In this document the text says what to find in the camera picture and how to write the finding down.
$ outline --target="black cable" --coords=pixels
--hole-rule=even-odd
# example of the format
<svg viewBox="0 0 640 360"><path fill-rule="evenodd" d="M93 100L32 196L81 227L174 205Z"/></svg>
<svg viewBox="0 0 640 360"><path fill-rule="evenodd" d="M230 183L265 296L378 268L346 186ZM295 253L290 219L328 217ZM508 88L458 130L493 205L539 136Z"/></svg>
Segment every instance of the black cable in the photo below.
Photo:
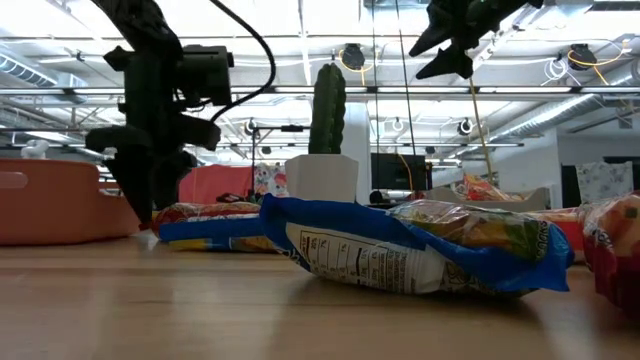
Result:
<svg viewBox="0 0 640 360"><path fill-rule="evenodd" d="M411 147L413 148L413 156L416 156L416 139L413 134L413 118L411 116L411 99L409 96L409 79L407 78L407 62L404 56L404 42L402 41L402 24L400 22L400 5L396 0L396 14L398 15L398 33L400 35L400 52L402 53L402 70L404 71L404 89L407 96L407 109L409 110L409 131L411 132Z"/></svg>
<svg viewBox="0 0 640 360"><path fill-rule="evenodd" d="M223 13L227 14L227 16L232 18L235 22L237 22L240 26L242 26L245 30L247 30L249 32L249 34L251 34L251 36L253 36L253 38L256 39L256 41L264 49L264 52L267 54L267 58L269 59L269 65L270 65L270 74L269 74L269 79L267 79L267 82L264 85L262 85L258 90L254 91L251 94L249 94L249 95L247 95L247 96L245 96L243 98L240 98L240 99L232 102L231 104L223 107L222 109L220 109L211 118L211 122L215 122L225 112L233 109L236 106L244 104L245 102L255 98L256 96L258 96L258 95L260 95L262 93L264 93L271 86L271 84L273 84L273 80L275 80L275 78L276 78L276 60L273 58L273 53L271 52L271 48L269 48L269 45L267 45L267 43L264 41L262 36L260 36L260 34L258 34L257 31L255 31L249 24L247 24L244 20L242 20L241 17L239 17L233 11L231 11L231 9L226 7L220 0L209 0L209 1L211 1L216 7L218 7L218 9L220 9ZM208 104L210 102L211 102L211 100L208 100L208 101L205 101L204 103L201 103L200 105L206 105L206 104Z"/></svg>

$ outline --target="blue snack bag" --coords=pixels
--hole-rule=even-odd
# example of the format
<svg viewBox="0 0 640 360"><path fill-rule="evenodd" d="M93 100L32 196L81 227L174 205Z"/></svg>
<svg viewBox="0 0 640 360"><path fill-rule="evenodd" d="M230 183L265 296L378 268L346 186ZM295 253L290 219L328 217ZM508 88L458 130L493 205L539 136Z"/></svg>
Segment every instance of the blue snack bag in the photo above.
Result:
<svg viewBox="0 0 640 360"><path fill-rule="evenodd" d="M534 255L528 256L515 245L513 249L468 241L462 245L457 237L444 239L413 225L404 210L393 214L356 204L267 195L260 221L280 252L306 270L340 282L407 294L469 289L517 295L539 288L568 291L566 269L573 254L555 225L520 214L461 208L461 214L483 214L488 219L484 224L490 225L485 229L511 226L506 228L510 236L518 221L529 227L537 224L536 231L524 231L514 242L530 245ZM477 217L467 220L447 224L452 229L469 227ZM474 232L464 236L466 240L478 237Z"/></svg>
<svg viewBox="0 0 640 360"><path fill-rule="evenodd" d="M160 211L152 230L178 250L275 252L250 203L210 205L178 203Z"/></svg>

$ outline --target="orange storage bin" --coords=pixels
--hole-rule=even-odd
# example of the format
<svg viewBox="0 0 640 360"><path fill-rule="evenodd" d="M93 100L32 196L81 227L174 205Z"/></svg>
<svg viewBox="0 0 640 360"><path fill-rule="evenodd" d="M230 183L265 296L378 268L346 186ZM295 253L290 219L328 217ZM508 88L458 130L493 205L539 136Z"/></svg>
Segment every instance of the orange storage bin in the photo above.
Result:
<svg viewBox="0 0 640 360"><path fill-rule="evenodd" d="M99 178L87 163L0 159L0 245L78 244L136 233L139 221L127 200L101 192Z"/></svg>

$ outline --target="cactus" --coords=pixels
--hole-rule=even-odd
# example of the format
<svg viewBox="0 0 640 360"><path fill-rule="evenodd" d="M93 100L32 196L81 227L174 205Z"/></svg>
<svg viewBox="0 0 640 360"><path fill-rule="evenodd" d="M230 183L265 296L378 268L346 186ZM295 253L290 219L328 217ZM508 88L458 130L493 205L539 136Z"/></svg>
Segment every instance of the cactus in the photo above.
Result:
<svg viewBox="0 0 640 360"><path fill-rule="evenodd" d="M335 64L320 69L313 93L309 154L340 154L347 95L344 77Z"/></svg>

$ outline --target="white pot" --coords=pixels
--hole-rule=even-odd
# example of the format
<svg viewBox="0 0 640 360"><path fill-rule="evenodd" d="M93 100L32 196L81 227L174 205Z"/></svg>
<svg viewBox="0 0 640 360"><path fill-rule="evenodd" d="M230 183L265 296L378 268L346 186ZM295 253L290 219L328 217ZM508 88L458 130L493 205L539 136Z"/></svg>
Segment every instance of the white pot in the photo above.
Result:
<svg viewBox="0 0 640 360"><path fill-rule="evenodd" d="M345 155L300 155L285 163L287 190L292 197L353 203L358 162Z"/></svg>

